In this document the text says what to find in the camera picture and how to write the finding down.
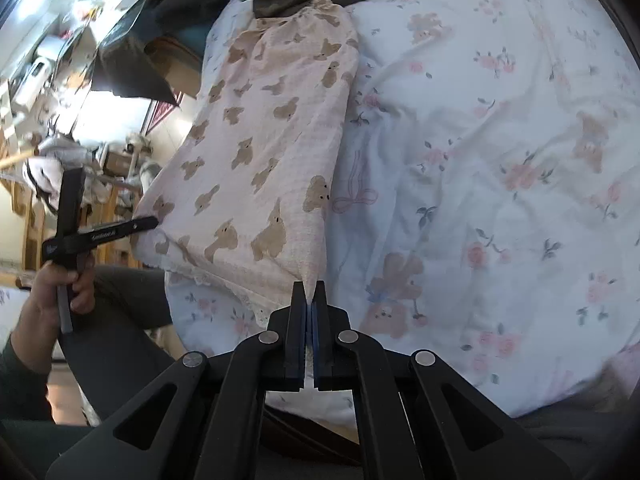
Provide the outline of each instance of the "triangular cutout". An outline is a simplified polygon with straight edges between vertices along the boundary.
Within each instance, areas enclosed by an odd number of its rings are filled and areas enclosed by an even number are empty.
[[[442,394],[469,450],[477,451],[504,436],[502,430],[452,384],[443,384]]]
[[[149,449],[177,389],[175,384],[163,386],[127,420],[118,425],[113,430],[113,436],[142,451]]]

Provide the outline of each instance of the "dark green sleeve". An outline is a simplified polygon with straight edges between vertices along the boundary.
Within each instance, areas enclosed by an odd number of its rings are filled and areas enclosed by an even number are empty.
[[[9,338],[0,354],[0,418],[53,421],[47,400],[48,377],[22,364]]]

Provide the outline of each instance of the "metal screw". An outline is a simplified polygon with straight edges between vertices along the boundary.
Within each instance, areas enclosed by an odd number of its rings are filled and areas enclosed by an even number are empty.
[[[258,336],[258,341],[264,343],[265,345],[270,345],[275,343],[280,336],[278,336],[277,332],[273,330],[265,330]]]
[[[199,352],[189,352],[182,358],[182,364],[187,368],[195,368],[202,364],[202,354]]]
[[[343,343],[355,343],[358,340],[358,333],[353,330],[343,330],[338,334],[338,339]]]
[[[428,350],[422,350],[415,355],[415,362],[422,366],[431,366],[436,362],[436,356]]]

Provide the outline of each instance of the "bed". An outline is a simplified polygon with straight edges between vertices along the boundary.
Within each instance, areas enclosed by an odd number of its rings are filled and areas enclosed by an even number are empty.
[[[387,349],[435,351],[512,416],[579,391],[640,340],[640,74],[616,26],[598,0],[346,10],[360,57],[324,224],[328,301]],[[231,0],[213,25],[200,106],[252,19]],[[223,283],[168,272],[166,293],[188,349],[264,329]],[[354,424],[346,392],[267,402]]]

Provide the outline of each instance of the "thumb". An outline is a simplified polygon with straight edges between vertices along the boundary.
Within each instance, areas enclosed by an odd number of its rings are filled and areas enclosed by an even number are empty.
[[[70,285],[78,279],[78,272],[47,262],[40,269],[38,276],[46,285]]]

